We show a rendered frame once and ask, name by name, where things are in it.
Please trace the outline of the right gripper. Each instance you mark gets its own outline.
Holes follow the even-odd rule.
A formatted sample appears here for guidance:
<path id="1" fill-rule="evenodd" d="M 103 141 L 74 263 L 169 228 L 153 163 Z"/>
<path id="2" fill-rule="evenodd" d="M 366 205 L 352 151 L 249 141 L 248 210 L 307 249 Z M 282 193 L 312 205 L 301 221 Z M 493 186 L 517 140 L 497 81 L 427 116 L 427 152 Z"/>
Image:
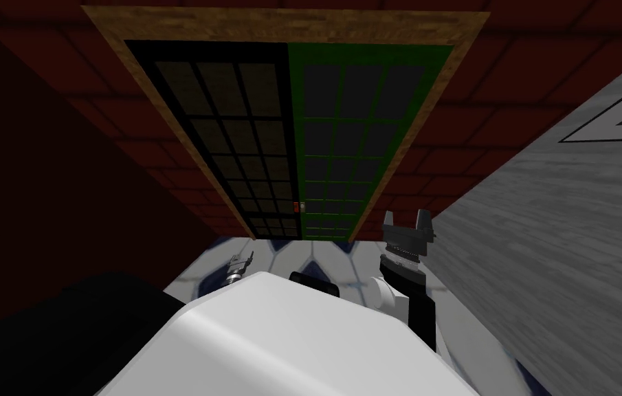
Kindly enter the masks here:
<path id="1" fill-rule="evenodd" d="M 395 248 L 415 256 L 425 256 L 428 243 L 433 243 L 436 236 L 430 211 L 424 209 L 418 210 L 415 228 L 395 226 L 393 211 L 387 210 L 382 230 L 387 248 Z"/>

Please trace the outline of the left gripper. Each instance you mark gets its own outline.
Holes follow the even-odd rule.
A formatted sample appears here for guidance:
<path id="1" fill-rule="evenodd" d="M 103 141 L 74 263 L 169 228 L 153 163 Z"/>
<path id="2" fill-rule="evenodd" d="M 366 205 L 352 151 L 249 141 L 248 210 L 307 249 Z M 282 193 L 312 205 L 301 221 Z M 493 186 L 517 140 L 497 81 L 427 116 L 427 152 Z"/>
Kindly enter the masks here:
<path id="1" fill-rule="evenodd" d="M 240 281 L 245 275 L 247 268 L 252 263 L 253 258 L 253 252 L 247 257 L 244 257 L 242 254 L 234 255 L 227 264 L 226 276 L 221 286 L 225 287 Z"/>

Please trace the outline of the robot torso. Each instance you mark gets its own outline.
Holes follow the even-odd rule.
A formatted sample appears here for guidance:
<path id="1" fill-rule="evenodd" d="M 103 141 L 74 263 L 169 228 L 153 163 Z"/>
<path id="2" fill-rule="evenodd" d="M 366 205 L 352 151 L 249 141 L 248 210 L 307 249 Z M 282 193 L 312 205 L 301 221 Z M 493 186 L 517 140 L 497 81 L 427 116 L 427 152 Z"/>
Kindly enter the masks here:
<path id="1" fill-rule="evenodd" d="M 478 396 L 405 323 L 267 272 L 191 301 L 98 396 Z"/>

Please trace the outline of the green glazed door leaf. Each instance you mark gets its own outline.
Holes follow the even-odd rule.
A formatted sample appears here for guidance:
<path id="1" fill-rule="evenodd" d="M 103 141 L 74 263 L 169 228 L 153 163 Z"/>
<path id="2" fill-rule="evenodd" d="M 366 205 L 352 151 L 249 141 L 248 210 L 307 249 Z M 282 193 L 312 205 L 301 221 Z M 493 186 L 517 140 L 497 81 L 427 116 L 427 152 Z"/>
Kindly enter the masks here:
<path id="1" fill-rule="evenodd" d="M 288 45 L 301 232 L 347 240 L 453 48 Z"/>

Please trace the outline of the black glazed door leaf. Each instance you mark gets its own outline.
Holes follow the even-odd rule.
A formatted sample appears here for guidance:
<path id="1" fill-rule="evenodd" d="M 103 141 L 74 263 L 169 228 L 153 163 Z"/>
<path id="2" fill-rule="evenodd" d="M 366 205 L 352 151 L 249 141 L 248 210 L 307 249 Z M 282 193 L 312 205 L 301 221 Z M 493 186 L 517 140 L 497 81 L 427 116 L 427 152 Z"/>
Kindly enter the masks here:
<path id="1" fill-rule="evenodd" d="M 126 46 L 252 234 L 300 239 L 287 45 L 128 40 Z"/>

